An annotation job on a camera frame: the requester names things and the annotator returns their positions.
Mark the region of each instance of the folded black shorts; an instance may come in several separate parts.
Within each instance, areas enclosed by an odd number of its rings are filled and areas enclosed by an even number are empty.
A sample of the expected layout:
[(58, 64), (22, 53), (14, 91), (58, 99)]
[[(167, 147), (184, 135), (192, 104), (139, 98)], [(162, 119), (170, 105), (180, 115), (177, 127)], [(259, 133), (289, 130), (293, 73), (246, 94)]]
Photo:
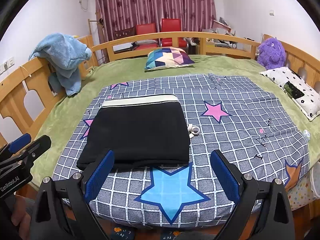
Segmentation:
[(77, 162), (84, 170), (104, 149), (114, 168), (189, 162), (190, 138), (178, 98), (159, 94), (107, 100), (94, 118)]

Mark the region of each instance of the blue gripper pad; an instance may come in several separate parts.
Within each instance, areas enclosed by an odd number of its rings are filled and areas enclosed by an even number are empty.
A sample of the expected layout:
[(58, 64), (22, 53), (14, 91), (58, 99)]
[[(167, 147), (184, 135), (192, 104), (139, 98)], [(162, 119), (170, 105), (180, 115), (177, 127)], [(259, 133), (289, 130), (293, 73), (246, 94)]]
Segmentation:
[(26, 133), (20, 136), (18, 139), (10, 143), (9, 151), (14, 154), (20, 151), (23, 147), (28, 145), (31, 142), (30, 134)]
[(87, 203), (96, 199), (103, 183), (106, 181), (113, 164), (115, 162), (115, 155), (113, 151), (108, 151), (106, 156), (102, 159), (97, 169), (93, 172), (92, 176), (86, 183), (84, 199)]
[(228, 200), (237, 205), (240, 200), (239, 184), (216, 151), (213, 151), (210, 155), (210, 164)]

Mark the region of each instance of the green bed sheet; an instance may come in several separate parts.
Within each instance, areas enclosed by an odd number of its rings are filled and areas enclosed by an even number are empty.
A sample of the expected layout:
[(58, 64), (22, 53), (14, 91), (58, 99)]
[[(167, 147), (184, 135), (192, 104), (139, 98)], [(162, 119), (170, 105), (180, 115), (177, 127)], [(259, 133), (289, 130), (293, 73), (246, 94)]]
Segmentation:
[(37, 137), (44, 134), (50, 136), (52, 146), (35, 161), (35, 165), (31, 169), (33, 186), (39, 187), (44, 177), (52, 176), (60, 154), (82, 119), (87, 106), (103, 87), (131, 80), (189, 73), (246, 76), (265, 91), (274, 93), (300, 131), (307, 129), (310, 132), (311, 140), (308, 143), (310, 168), (315, 164), (320, 157), (320, 117), (309, 122), (279, 87), (259, 74), (265, 70), (264, 67), (254, 60), (233, 59), (224, 56), (190, 55), (190, 58), (195, 62), (193, 66), (148, 72), (144, 71), (146, 57), (118, 60), (95, 68), (83, 81), (81, 91), (77, 95), (64, 98), (57, 103), (42, 125)]

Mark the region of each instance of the white floral pillow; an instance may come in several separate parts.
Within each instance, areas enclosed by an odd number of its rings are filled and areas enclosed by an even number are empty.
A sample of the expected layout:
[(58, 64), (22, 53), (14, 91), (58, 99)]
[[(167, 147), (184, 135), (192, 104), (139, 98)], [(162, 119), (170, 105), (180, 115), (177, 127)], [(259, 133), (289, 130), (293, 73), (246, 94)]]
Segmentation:
[(281, 67), (260, 74), (284, 90), (309, 121), (320, 114), (320, 95), (292, 70)]

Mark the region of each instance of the pink star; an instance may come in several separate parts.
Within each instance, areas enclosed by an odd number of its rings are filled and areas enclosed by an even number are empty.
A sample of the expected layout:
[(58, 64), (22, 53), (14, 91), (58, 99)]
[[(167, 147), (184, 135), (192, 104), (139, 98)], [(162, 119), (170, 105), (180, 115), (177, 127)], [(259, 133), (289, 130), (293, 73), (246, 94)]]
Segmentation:
[(88, 126), (87, 130), (84, 132), (84, 135), (81, 136), (80, 140), (86, 138), (88, 136), (88, 133), (89, 133), (89, 129), (90, 129), (90, 126), (93, 122), (93, 119), (87, 119), (87, 120), (83, 120), (84, 123)]
[(114, 89), (117, 85), (124, 85), (126, 87), (129, 86), (129, 84), (127, 82), (121, 82), (121, 83), (111, 85), (110, 90)]
[(224, 116), (231, 116), (231, 114), (228, 114), (227, 112), (222, 110), (222, 103), (219, 103), (217, 105), (210, 105), (206, 101), (204, 101), (204, 105), (207, 108), (207, 110), (201, 114), (202, 116), (212, 116), (218, 123), (221, 123), (221, 118)]

